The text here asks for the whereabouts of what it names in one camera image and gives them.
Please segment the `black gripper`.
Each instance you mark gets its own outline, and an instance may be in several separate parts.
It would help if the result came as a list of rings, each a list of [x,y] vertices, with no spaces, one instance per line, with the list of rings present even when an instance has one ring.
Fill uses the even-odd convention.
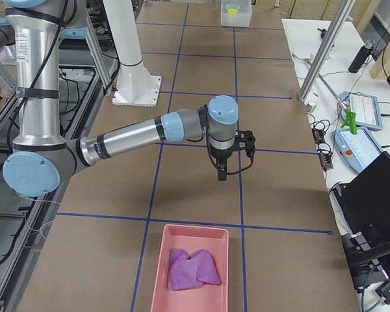
[[[234,154],[244,151],[250,163],[234,172],[228,171],[228,159]],[[235,136],[226,141],[216,140],[211,136],[211,163],[218,173],[218,180],[225,181],[227,176],[238,175],[250,169],[254,163],[255,137],[252,131],[236,130]]]

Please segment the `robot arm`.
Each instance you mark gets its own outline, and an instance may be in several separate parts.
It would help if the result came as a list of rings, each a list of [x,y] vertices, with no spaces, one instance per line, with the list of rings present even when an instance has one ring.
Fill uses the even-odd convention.
[[[181,109],[98,136],[86,123],[97,95],[115,87],[114,103],[157,104],[162,79],[145,68],[130,1],[104,1],[115,61],[101,54],[85,1],[5,1],[0,45],[15,42],[17,87],[8,112],[8,157],[1,174],[15,192],[37,198],[76,173],[115,155],[160,142],[206,142],[223,181],[228,159],[253,159],[255,138],[238,129],[239,106],[219,95],[198,109]]]

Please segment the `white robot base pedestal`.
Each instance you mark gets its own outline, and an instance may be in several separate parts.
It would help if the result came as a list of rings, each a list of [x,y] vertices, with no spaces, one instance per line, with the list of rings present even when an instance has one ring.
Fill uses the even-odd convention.
[[[132,2],[103,2],[114,40],[120,69],[112,102],[115,105],[154,107],[162,78],[146,69],[138,39]]]

